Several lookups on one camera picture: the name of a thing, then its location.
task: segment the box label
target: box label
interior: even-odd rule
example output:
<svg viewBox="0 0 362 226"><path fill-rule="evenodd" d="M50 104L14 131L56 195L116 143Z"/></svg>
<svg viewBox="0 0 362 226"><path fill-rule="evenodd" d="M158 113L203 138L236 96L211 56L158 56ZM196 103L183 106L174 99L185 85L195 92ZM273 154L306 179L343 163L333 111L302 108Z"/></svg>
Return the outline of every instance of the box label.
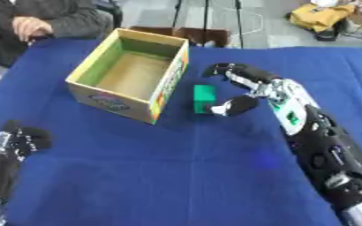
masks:
<svg viewBox="0 0 362 226"><path fill-rule="evenodd" d="M102 105L105 109L110 111L119 111L124 109L129 109L130 107L124 104L123 102L115 99L113 97L105 96L105 95L91 95L90 99L94 100L98 104Z"/></svg>
<svg viewBox="0 0 362 226"><path fill-rule="evenodd" d="M175 64L174 69L170 72L170 75L168 76L168 78L166 78L164 84L162 85L161 92L154 99L154 102L151 103L151 113L154 122L160 116L164 105L170 98L178 81L184 74L188 63L188 48L185 48L181 56L178 56L177 63Z"/></svg>

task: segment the tripod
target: tripod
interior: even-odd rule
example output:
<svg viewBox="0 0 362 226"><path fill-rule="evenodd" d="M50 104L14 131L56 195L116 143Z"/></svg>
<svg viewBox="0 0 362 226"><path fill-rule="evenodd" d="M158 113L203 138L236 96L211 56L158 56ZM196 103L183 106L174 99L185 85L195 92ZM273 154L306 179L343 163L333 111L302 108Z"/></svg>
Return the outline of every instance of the tripod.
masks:
<svg viewBox="0 0 362 226"><path fill-rule="evenodd" d="M178 0L178 2L176 3L175 9L176 9L176 14L174 16L174 20L173 20L173 28L176 27L177 21L178 21L178 17L179 17L179 13L181 11L181 6L183 5L183 1L184 0ZM204 24L203 24L203 35L202 35L202 40L203 40L203 47L205 46L206 42L207 42L207 23L208 23L208 8L210 6L210 0L205 0L205 7L204 7ZM235 0L235 8L236 8L236 14L238 17L238 32L239 32L239 38L240 38L240 46L241 49L244 48L244 40L243 40L243 27L242 27L242 22L241 22L241 10L242 10L242 4L240 2L240 0Z"/></svg>

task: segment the gray floor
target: gray floor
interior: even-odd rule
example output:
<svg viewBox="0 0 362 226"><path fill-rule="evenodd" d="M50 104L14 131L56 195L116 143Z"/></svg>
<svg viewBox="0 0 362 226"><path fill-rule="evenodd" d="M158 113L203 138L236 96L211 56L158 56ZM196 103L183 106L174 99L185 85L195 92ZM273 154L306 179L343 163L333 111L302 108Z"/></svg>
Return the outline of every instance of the gray floor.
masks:
<svg viewBox="0 0 362 226"><path fill-rule="evenodd" d="M178 0L120 0L124 10L123 27L171 26L174 6ZM210 0L209 27L226 28L238 33L233 0ZM280 48L291 46L346 46L362 47L362 41L340 37L335 42L316 41L310 33L291 25L283 16L309 0L242 0L243 35L249 49ZM205 0L183 0L177 26L202 27ZM239 46L238 37L232 39L232 47Z"/></svg>

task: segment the yellow object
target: yellow object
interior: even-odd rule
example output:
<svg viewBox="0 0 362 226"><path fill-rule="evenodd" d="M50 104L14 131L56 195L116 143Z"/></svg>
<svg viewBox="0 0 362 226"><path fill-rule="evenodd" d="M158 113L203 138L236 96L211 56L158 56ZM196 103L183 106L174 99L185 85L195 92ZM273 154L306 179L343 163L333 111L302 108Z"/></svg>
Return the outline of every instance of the yellow object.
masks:
<svg viewBox="0 0 362 226"><path fill-rule="evenodd" d="M290 22L318 33L347 18L355 9L356 6L350 4L324 9L315 4L305 4L292 12Z"/></svg>

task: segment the robotic arm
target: robotic arm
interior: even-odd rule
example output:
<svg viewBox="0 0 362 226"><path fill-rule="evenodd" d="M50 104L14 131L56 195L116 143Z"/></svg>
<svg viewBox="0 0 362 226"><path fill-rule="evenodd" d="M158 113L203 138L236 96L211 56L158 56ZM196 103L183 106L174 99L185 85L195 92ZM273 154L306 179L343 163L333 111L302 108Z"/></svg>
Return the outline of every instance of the robotic arm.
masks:
<svg viewBox="0 0 362 226"><path fill-rule="evenodd" d="M15 121L3 126L0 131L0 226L6 224L3 208L11 195L20 164L30 154L49 147L49 135L45 131L23 127Z"/></svg>
<svg viewBox="0 0 362 226"><path fill-rule="evenodd" d="M362 226L362 150L347 131L297 82L247 64L215 64L205 77L223 75L249 92L223 105L207 106L217 116L240 115L268 100L300 168L345 226Z"/></svg>

